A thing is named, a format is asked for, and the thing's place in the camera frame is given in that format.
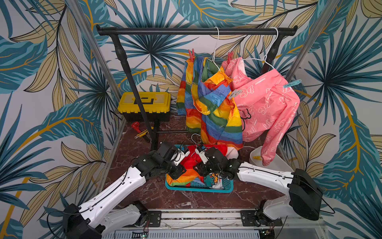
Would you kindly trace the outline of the red clothespin on pink jacket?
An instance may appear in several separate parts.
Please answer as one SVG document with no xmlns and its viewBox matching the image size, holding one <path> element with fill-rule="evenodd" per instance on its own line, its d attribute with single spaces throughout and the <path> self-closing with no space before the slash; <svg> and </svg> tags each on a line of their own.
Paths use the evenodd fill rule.
<svg viewBox="0 0 382 239">
<path fill-rule="evenodd" d="M 231 60 L 233 59 L 234 57 L 234 52 L 231 51 L 231 52 L 228 52 L 227 54 L 227 63 L 229 64 L 231 62 Z"/>
</svg>

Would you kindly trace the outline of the light blue wire hanger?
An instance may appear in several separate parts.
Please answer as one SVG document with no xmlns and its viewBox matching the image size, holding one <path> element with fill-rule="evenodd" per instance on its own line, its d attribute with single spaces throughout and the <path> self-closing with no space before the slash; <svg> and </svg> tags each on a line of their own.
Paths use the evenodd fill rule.
<svg viewBox="0 0 382 239">
<path fill-rule="evenodd" d="M 193 133 L 191 135 L 191 141 L 194 143 L 194 145 L 203 145 L 203 141 L 201 138 L 201 135 L 198 133 Z"/>
</svg>

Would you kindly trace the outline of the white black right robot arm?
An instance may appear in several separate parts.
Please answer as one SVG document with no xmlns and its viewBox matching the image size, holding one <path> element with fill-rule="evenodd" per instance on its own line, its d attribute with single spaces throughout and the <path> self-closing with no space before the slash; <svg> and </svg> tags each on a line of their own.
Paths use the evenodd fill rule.
<svg viewBox="0 0 382 239">
<path fill-rule="evenodd" d="M 223 179 L 254 183 L 283 194 L 277 199 L 265 200 L 257 210 L 259 218 L 276 220 L 298 215 L 311 221 L 319 219 L 323 193 L 306 171 L 266 169 L 239 158 L 227 158 L 215 147 L 202 150 L 198 146 L 195 152 L 202 161 L 194 169 L 201 176 L 215 173 Z"/>
</svg>

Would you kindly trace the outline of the red handled tool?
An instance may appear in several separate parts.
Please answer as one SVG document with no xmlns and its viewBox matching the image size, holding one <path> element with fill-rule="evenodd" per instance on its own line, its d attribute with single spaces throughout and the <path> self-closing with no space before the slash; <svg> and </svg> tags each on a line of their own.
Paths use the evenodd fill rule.
<svg viewBox="0 0 382 239">
<path fill-rule="evenodd" d="M 131 124 L 131 127 L 134 129 L 134 128 L 139 128 L 140 129 L 140 123 L 138 121 L 135 121 Z M 150 139 L 148 138 L 148 136 L 144 136 L 144 137 L 141 137 L 142 139 L 144 139 L 146 142 L 150 142 Z"/>
</svg>

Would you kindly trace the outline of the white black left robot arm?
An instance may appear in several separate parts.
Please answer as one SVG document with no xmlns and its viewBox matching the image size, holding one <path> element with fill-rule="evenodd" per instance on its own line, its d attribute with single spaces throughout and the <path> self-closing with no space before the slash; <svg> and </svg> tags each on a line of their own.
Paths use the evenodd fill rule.
<svg viewBox="0 0 382 239">
<path fill-rule="evenodd" d="M 63 212 L 63 232 L 68 239 L 101 239 L 112 231 L 147 220 L 144 206 L 133 203 L 124 209 L 115 207 L 151 178 L 168 174 L 178 179 L 186 172 L 181 165 L 190 154 L 187 146 L 175 147 L 163 142 L 157 150 L 132 161 L 122 176 L 96 196 L 79 206 L 69 205 Z"/>
</svg>

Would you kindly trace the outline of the grey clothespin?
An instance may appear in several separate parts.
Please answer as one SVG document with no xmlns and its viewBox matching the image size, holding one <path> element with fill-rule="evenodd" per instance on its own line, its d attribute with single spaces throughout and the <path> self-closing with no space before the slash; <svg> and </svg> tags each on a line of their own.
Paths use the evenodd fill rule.
<svg viewBox="0 0 382 239">
<path fill-rule="evenodd" d="M 242 90 L 235 89 L 231 92 L 231 94 L 228 96 L 228 99 L 231 100 L 235 98 L 236 96 L 240 95 L 242 93 Z"/>
</svg>

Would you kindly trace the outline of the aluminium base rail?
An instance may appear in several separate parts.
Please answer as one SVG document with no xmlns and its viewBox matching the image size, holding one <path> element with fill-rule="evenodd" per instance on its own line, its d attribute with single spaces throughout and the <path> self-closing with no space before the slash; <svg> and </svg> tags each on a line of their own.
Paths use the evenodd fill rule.
<svg viewBox="0 0 382 239">
<path fill-rule="evenodd" d="M 157 209 L 145 228 L 125 226 L 106 239 L 328 239 L 322 219 L 283 217 L 268 226 L 253 224 L 243 209 Z"/>
</svg>

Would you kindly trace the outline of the yellow handled tool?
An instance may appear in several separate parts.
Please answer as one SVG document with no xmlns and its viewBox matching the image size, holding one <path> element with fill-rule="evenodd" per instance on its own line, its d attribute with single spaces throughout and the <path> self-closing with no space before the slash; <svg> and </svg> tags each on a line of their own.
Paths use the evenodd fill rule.
<svg viewBox="0 0 382 239">
<path fill-rule="evenodd" d="M 137 135 L 134 137 L 135 139 L 144 137 L 148 134 L 148 130 L 141 131 L 139 128 L 134 128 L 137 131 Z"/>
</svg>

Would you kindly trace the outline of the rainbow striped jacket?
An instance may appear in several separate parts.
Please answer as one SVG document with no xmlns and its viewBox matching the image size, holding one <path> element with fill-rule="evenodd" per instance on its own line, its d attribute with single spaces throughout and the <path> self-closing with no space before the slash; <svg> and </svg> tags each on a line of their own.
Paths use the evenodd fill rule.
<svg viewBox="0 0 382 239">
<path fill-rule="evenodd" d="M 177 96 L 177 111 L 186 117 L 188 132 L 201 136 L 204 144 L 243 146 L 242 120 L 231 98 L 232 79 L 223 66 L 203 56 L 190 57 Z"/>
</svg>

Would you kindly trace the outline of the black clothes rack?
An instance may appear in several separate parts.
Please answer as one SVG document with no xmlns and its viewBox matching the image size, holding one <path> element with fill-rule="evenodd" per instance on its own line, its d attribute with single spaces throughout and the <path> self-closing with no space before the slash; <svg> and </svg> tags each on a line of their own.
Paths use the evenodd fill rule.
<svg viewBox="0 0 382 239">
<path fill-rule="evenodd" d="M 294 36 L 298 27 L 266 27 L 258 28 L 250 26 L 236 27 L 215 27 L 215 28 L 185 28 L 185 27 L 101 27 L 96 26 L 100 36 L 108 36 L 114 45 L 116 56 L 123 68 L 121 81 L 116 83 L 118 92 L 123 91 L 125 83 L 129 86 L 129 91 L 134 95 L 138 94 L 137 83 L 134 81 L 135 75 L 140 75 L 140 71 L 135 71 L 129 65 L 129 57 L 148 55 L 151 59 L 151 71 L 159 69 L 162 73 L 166 70 L 172 71 L 177 68 L 182 60 L 186 59 L 185 51 L 181 46 L 185 42 L 178 43 L 179 39 L 188 35 L 274 35 L 275 42 L 272 44 L 269 53 L 269 63 L 271 63 L 279 49 L 281 40 L 286 36 Z"/>
</svg>

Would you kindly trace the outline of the white plastic tray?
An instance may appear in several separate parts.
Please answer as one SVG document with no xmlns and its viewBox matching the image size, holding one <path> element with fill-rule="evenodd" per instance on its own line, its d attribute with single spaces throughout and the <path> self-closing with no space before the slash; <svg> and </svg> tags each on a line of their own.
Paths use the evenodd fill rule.
<svg viewBox="0 0 382 239">
<path fill-rule="evenodd" d="M 255 166 L 263 167 L 266 169 L 271 169 L 271 170 L 276 170 L 276 171 L 281 171 L 281 172 L 292 172 L 293 169 L 278 155 L 275 156 L 274 160 L 268 165 L 264 166 L 262 164 L 262 160 L 255 160 L 252 157 L 253 156 L 261 156 L 261 149 L 262 146 L 256 148 L 250 153 L 249 156 L 249 162 Z"/>
</svg>

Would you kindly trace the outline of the yellow black toolbox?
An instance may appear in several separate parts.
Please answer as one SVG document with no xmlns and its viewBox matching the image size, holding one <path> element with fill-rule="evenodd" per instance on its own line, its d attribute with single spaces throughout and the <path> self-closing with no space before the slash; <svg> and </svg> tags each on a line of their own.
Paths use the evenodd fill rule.
<svg viewBox="0 0 382 239">
<path fill-rule="evenodd" d="M 170 120 L 171 95 L 169 93 L 139 92 L 139 96 L 150 122 Z M 122 95 L 117 110 L 127 121 L 143 121 L 138 102 L 132 92 L 125 92 Z"/>
</svg>

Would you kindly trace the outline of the pink hooded jacket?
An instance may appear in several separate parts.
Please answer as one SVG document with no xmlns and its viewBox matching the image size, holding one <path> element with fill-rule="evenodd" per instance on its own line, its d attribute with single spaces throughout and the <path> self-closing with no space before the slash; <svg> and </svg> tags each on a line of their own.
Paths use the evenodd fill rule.
<svg viewBox="0 0 382 239">
<path fill-rule="evenodd" d="M 242 125 L 243 141 L 251 142 L 267 132 L 261 149 L 262 164 L 269 165 L 276 156 L 279 143 L 290 129 L 300 99 L 287 80 L 276 69 L 252 79 L 245 72 L 244 59 L 224 61 L 222 67 L 233 81 L 231 88 Z"/>
</svg>

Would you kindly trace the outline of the teal clothespin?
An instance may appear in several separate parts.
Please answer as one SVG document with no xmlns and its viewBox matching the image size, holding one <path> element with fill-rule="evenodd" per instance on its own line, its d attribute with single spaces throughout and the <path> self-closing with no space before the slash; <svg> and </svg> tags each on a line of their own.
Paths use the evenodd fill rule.
<svg viewBox="0 0 382 239">
<path fill-rule="evenodd" d="M 283 85 L 283 88 L 294 87 L 294 86 L 299 85 L 300 83 L 301 83 L 301 79 L 294 80 L 294 81 L 289 82 L 288 84 Z"/>
</svg>

